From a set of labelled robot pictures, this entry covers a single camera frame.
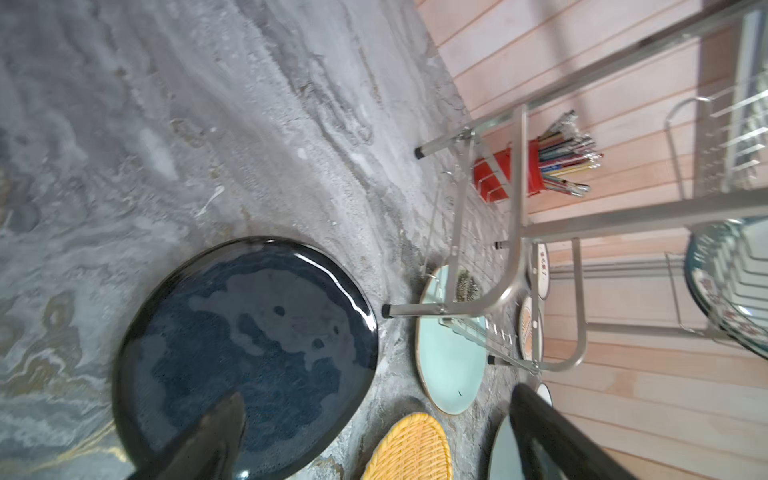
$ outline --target red container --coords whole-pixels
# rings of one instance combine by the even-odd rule
[[[511,150],[511,147],[508,147],[493,155],[507,180],[511,170]],[[475,162],[473,171],[475,188],[486,203],[509,198],[484,158],[479,158]],[[541,170],[538,169],[538,140],[531,140],[528,142],[528,196],[536,195],[542,190],[544,190],[544,179],[541,178]]]

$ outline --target gray marble surface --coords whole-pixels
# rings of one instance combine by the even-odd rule
[[[417,300],[447,251],[451,182],[435,194],[454,158],[412,150],[467,118],[412,0],[3,1],[0,475],[133,471],[114,354],[143,298],[207,247],[308,240],[377,312]],[[358,478],[394,422],[427,411],[456,478],[484,478],[515,372],[488,367],[474,406],[442,415],[413,323],[379,328],[368,396],[296,477]]]

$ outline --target wall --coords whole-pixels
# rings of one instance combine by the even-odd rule
[[[513,103],[639,41],[700,8],[698,0],[416,0],[474,118]],[[603,166],[570,179],[588,183],[583,200],[545,192],[531,198],[534,222],[678,198],[663,122],[678,101],[732,84],[735,29],[694,39],[532,112],[529,133],[575,108],[578,126],[605,153]],[[690,192],[697,134],[693,109],[673,134]],[[486,140],[507,146],[505,129]],[[675,228],[585,240],[584,258],[637,259],[683,253]],[[571,261],[570,244],[549,245],[553,264]],[[675,324],[668,278],[587,280],[593,322]],[[690,326],[706,322],[677,279]],[[575,345],[572,280],[555,281],[546,305],[545,356]],[[743,349],[694,339],[590,333],[586,361],[548,373],[556,408],[639,478],[765,478],[768,472],[768,362]]]

